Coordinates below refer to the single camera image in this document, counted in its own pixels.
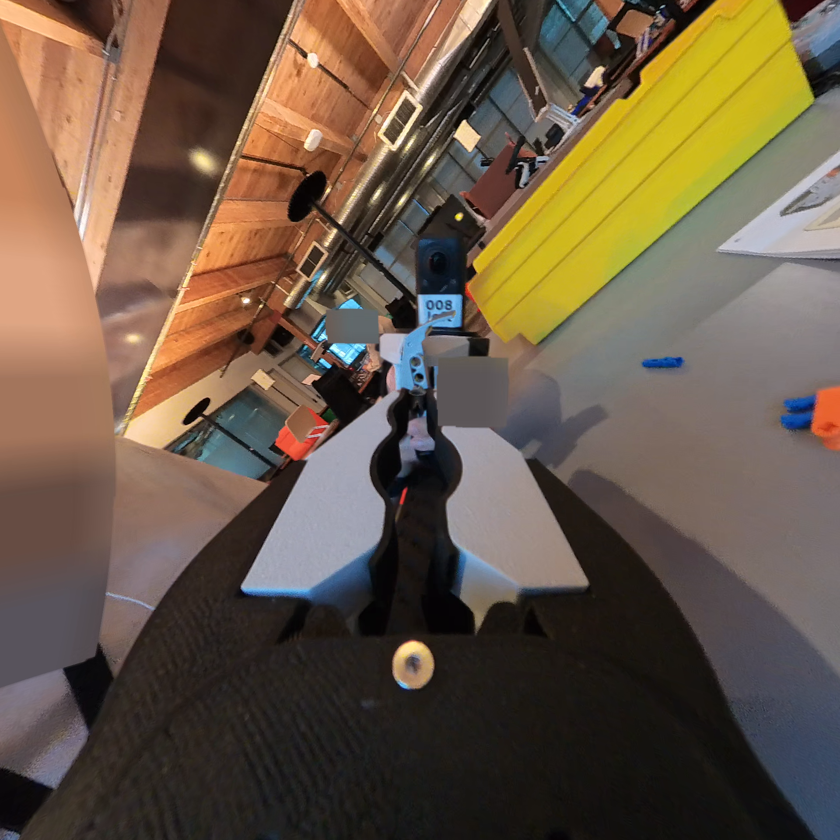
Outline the white ceiling vent grille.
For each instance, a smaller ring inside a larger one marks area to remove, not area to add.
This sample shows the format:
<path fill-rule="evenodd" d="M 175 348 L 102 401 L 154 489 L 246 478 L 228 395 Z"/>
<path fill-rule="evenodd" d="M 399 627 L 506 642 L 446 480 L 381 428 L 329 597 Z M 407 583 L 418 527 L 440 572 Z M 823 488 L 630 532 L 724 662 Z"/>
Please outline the white ceiling vent grille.
<path fill-rule="evenodd" d="M 378 139 L 389 151 L 398 150 L 423 110 L 423 104 L 410 91 L 404 90 L 384 120 Z"/>

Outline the white instruction booklet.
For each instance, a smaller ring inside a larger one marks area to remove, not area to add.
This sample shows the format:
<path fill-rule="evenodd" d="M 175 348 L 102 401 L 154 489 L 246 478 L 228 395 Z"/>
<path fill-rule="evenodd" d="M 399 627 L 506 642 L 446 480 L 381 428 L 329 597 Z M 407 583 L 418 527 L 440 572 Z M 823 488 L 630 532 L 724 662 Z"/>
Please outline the white instruction booklet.
<path fill-rule="evenodd" d="M 839 259 L 839 153 L 717 248 L 775 259 Z"/>

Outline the orange cooler with beige lid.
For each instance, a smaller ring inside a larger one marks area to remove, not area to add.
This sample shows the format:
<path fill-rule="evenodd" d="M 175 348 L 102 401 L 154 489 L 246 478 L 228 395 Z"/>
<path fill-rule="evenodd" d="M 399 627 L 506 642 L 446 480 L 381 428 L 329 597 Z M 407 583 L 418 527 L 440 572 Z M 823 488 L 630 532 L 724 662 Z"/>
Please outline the orange cooler with beige lid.
<path fill-rule="evenodd" d="M 329 430 L 330 423 L 305 405 L 299 406 L 280 429 L 273 448 L 290 459 L 304 459 Z"/>

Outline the orange and blue toy assembly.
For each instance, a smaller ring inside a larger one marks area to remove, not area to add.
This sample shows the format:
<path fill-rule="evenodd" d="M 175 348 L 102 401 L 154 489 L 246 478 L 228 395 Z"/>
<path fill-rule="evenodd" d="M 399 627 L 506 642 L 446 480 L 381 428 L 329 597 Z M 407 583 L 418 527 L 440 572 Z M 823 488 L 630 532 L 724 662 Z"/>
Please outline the orange and blue toy assembly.
<path fill-rule="evenodd" d="M 780 424 L 789 430 L 807 430 L 820 438 L 825 448 L 839 451 L 839 386 L 785 400 Z"/>

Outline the grey desk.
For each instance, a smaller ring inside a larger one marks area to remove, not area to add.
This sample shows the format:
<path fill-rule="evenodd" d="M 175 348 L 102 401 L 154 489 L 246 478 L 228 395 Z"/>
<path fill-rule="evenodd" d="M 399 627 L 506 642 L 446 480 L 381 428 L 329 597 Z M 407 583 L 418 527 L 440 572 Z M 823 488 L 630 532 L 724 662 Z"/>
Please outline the grey desk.
<path fill-rule="evenodd" d="M 838 88 L 540 344 L 500 430 L 642 556 L 686 615 L 754 751 L 838 838 L 838 453 L 782 428 L 838 384 L 838 262 L 718 246 L 838 151 Z M 680 356 L 674 371 L 648 358 Z"/>

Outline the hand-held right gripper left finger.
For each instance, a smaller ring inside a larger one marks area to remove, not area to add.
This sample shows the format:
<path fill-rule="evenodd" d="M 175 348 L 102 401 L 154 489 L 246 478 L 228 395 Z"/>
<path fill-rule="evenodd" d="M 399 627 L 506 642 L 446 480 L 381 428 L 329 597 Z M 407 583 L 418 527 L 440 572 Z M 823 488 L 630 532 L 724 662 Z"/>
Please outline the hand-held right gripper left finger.
<path fill-rule="evenodd" d="M 357 616 L 372 600 L 369 562 L 392 515 L 400 473 L 402 393 L 383 398 L 310 455 L 241 591 L 286 596 Z"/>

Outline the grey toy building piece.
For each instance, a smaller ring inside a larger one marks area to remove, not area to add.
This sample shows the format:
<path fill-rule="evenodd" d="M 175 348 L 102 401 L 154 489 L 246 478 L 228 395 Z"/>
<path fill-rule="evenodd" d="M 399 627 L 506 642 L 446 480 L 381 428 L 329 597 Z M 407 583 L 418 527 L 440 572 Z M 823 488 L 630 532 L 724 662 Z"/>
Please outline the grey toy building piece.
<path fill-rule="evenodd" d="M 411 332 L 384 332 L 379 337 L 379 355 L 388 365 L 385 387 L 388 393 L 402 394 L 407 399 L 410 419 L 423 417 L 427 411 L 429 378 L 424 341 L 433 328 L 448 326 L 453 317 L 454 313 L 446 310 Z"/>

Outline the silver ceiling duct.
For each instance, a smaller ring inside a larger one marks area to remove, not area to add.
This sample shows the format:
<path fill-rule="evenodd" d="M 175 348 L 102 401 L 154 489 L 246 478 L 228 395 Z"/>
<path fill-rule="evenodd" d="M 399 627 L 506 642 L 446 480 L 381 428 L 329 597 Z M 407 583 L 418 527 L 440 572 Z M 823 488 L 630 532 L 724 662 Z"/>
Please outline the silver ceiling duct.
<path fill-rule="evenodd" d="M 376 207 L 382 197 L 391 194 L 388 185 L 393 173 L 407 157 L 415 134 L 421 129 L 421 122 L 428 118 L 433 102 L 445 88 L 456 65 L 463 58 L 476 31 L 487 21 L 494 7 L 491 1 L 460 2 L 457 13 L 443 29 L 428 58 L 421 66 L 413 83 L 404 83 L 400 100 L 395 101 L 387 113 L 381 129 L 396 126 L 398 109 L 410 103 L 413 111 L 406 122 L 406 128 L 394 141 L 380 138 L 367 162 L 355 178 L 351 192 L 331 216 L 349 233 L 371 207 Z"/>

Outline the person's beige shirt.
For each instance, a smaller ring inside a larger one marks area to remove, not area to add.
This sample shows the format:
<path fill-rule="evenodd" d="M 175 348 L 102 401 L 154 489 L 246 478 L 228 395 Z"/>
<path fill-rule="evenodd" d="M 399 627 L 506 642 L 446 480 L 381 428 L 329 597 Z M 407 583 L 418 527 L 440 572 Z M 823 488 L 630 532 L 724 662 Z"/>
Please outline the person's beige shirt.
<path fill-rule="evenodd" d="M 116 495 L 99 647 L 117 675 L 167 592 L 187 575 L 194 591 L 241 596 L 240 585 L 286 502 L 295 475 L 269 484 L 127 437 L 114 439 Z"/>

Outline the yellow plastic bin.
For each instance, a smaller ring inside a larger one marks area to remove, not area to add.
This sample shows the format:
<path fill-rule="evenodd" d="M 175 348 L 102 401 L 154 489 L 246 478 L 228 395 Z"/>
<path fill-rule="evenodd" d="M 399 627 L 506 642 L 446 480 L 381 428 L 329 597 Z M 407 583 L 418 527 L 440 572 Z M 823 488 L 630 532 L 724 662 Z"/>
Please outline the yellow plastic bin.
<path fill-rule="evenodd" d="M 492 331 L 545 339 L 813 101 L 781 2 L 709 6 L 477 256 Z"/>

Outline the black disc ceiling lamp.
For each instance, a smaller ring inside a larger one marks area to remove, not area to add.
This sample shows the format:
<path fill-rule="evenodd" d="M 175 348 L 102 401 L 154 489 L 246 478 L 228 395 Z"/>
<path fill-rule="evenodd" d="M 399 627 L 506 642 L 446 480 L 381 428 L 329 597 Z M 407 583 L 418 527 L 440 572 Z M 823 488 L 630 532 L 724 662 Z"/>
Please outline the black disc ceiling lamp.
<path fill-rule="evenodd" d="M 387 269 L 378 258 L 359 241 L 357 241 L 352 234 L 342 226 L 332 215 L 330 215 L 325 207 L 322 205 L 322 198 L 327 189 L 327 176 L 322 171 L 315 171 L 306 175 L 299 183 L 294 193 L 292 194 L 287 208 L 288 220 L 292 223 L 299 223 L 302 219 L 309 216 L 311 213 L 319 215 L 343 240 L 352 250 L 364 258 L 367 263 L 373 265 L 377 271 L 386 278 L 395 289 L 401 292 L 402 297 L 412 303 L 417 303 L 416 294 L 409 290 L 393 273 Z"/>

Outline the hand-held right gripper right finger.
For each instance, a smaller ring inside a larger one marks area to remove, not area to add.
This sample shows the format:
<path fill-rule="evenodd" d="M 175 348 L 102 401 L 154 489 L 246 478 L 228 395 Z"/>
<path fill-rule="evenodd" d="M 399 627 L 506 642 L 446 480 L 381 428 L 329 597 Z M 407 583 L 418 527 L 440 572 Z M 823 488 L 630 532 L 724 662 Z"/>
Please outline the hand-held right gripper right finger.
<path fill-rule="evenodd" d="M 446 501 L 454 591 L 474 618 L 525 595 L 585 592 L 589 581 L 522 453 L 488 427 L 444 427 L 443 436 L 460 464 Z"/>

